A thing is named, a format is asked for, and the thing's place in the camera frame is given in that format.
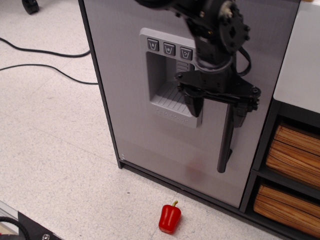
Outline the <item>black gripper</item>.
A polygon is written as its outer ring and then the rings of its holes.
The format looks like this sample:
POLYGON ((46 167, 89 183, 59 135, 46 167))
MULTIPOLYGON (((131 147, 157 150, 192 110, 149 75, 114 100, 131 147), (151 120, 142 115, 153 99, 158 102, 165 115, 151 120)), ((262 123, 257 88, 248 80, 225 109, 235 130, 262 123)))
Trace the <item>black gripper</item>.
POLYGON ((237 72, 236 63, 222 71, 205 72, 193 70, 175 75, 178 91, 184 98, 192 116, 198 118, 204 105, 204 99, 232 105, 233 126, 240 128, 247 113, 256 111, 261 90, 242 77, 251 70, 251 60, 246 58, 248 66, 237 72))

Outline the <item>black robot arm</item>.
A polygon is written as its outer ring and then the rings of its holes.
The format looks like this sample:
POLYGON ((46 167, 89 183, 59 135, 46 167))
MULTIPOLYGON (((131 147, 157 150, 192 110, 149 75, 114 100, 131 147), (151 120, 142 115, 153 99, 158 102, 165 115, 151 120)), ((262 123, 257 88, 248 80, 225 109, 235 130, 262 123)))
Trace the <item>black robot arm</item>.
POLYGON ((153 10, 182 17, 195 42, 196 70, 175 75, 189 112, 198 117, 204 100, 231 106, 233 126, 240 128, 247 113, 257 110, 261 90, 243 79, 252 67, 243 44, 250 40, 234 0, 139 0, 153 10))

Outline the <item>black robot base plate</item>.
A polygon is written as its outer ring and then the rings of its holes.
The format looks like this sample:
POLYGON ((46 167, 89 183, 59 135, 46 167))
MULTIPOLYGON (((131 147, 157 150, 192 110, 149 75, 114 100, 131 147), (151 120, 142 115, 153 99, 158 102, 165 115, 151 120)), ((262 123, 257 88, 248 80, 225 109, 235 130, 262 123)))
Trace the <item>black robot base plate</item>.
POLYGON ((18 212, 17 216, 18 221, 25 227, 31 240, 61 240, 58 235, 27 217, 23 213, 18 212))

